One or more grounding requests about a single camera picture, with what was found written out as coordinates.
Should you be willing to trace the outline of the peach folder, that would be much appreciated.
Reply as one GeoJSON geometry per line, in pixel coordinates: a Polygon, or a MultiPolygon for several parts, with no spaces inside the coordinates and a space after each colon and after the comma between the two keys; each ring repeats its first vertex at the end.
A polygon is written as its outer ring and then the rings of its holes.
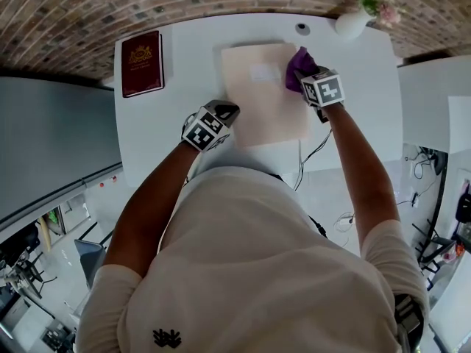
{"type": "Polygon", "coordinates": [[[239,147],[303,139],[308,134],[308,105],[286,88],[293,43],[223,49],[222,74],[227,99],[240,108],[235,123],[239,147]]]}

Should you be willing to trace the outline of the grey board panel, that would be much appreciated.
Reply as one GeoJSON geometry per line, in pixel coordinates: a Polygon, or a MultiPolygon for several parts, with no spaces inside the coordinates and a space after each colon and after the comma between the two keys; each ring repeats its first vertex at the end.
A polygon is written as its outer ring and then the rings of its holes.
{"type": "Polygon", "coordinates": [[[0,231],[120,163],[111,90],[0,77],[0,231]]]}

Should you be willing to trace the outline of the black bag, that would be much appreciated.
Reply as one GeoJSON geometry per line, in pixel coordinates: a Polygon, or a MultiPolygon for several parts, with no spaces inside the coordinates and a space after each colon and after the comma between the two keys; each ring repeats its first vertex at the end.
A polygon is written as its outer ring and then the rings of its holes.
{"type": "Polygon", "coordinates": [[[456,220],[459,223],[467,224],[471,222],[471,183],[465,185],[456,209],[456,220]]]}

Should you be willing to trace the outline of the pink and green flowers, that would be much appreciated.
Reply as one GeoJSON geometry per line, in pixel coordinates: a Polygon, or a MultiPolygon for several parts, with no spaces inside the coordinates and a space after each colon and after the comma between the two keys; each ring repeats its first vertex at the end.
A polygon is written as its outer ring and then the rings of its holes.
{"type": "Polygon", "coordinates": [[[358,3],[381,25],[391,28],[401,21],[401,9],[396,0],[358,0],[358,3]]]}

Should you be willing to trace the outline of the person's white shirt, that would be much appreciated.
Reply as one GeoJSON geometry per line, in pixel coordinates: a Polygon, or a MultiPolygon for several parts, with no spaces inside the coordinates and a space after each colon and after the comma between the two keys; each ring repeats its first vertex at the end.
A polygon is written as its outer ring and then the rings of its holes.
{"type": "Polygon", "coordinates": [[[429,313],[398,221],[353,254],[314,231],[285,183],[215,168],[184,187],[145,275],[97,271],[77,352],[401,353],[401,295],[429,313]]]}

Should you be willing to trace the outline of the black folding chair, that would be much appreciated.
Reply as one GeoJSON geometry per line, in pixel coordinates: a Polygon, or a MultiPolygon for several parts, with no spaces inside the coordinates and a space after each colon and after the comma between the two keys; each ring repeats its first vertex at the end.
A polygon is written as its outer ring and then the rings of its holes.
{"type": "Polygon", "coordinates": [[[417,262],[422,275],[425,278],[427,291],[430,291],[435,283],[434,279],[446,264],[453,263],[459,254],[457,253],[458,238],[456,232],[441,236],[432,223],[428,221],[429,230],[425,232],[416,224],[412,227],[419,233],[419,241],[416,250],[417,262]]]}

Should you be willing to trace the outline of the purple cloth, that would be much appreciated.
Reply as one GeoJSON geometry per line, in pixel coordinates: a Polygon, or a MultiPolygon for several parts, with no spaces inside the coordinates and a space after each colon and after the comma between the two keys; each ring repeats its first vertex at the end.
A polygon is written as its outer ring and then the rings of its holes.
{"type": "Polygon", "coordinates": [[[286,88],[295,93],[302,93],[302,87],[296,72],[301,75],[301,78],[319,73],[319,66],[308,53],[306,47],[300,47],[297,53],[289,60],[286,68],[286,88]]]}

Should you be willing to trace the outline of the wood framed picture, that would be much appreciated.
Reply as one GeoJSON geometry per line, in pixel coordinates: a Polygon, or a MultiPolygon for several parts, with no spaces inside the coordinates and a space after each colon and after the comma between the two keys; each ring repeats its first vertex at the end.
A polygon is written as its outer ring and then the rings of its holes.
{"type": "Polygon", "coordinates": [[[50,252],[53,245],[52,236],[54,235],[61,237],[65,235],[65,226],[60,208],[55,207],[54,209],[48,211],[46,214],[39,217],[37,222],[40,226],[40,231],[46,250],[50,252]]]}

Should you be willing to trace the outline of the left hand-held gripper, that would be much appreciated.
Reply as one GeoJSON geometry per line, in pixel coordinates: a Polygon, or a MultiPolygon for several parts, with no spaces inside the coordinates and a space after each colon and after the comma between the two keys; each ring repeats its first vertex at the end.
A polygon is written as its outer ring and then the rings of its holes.
{"type": "Polygon", "coordinates": [[[183,124],[181,140],[200,152],[216,148],[230,136],[230,127],[240,114],[237,104],[214,99],[188,116],[183,124]]]}

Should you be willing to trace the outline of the person's left forearm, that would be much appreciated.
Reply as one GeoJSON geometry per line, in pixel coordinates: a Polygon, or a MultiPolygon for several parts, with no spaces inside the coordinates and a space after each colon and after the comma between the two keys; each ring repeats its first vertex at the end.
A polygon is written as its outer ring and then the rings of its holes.
{"type": "Polygon", "coordinates": [[[143,181],[117,221],[104,265],[121,265],[146,275],[198,154],[188,143],[179,143],[143,181]]]}

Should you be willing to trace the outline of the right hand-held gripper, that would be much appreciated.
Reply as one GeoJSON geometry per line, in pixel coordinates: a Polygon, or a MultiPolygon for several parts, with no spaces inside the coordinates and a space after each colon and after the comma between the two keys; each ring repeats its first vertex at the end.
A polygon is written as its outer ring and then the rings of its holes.
{"type": "Polygon", "coordinates": [[[316,74],[305,77],[300,71],[294,70],[296,92],[303,95],[307,104],[313,107],[322,123],[328,122],[323,108],[332,104],[343,104],[344,88],[340,75],[324,66],[319,66],[316,74]]]}

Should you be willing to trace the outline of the dark red book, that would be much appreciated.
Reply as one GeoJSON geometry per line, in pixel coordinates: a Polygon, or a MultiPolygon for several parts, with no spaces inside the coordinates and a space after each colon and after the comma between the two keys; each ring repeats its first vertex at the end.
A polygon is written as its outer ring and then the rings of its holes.
{"type": "Polygon", "coordinates": [[[158,30],[121,44],[121,90],[124,98],[164,89],[162,35],[158,30]]]}

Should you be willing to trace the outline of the person's right forearm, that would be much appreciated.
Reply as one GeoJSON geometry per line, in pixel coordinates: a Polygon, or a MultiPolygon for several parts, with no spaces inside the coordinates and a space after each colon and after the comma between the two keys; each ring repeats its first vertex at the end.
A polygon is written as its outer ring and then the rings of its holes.
{"type": "Polygon", "coordinates": [[[389,175],[350,114],[339,104],[323,109],[341,160],[360,242],[378,224],[400,219],[389,175]]]}

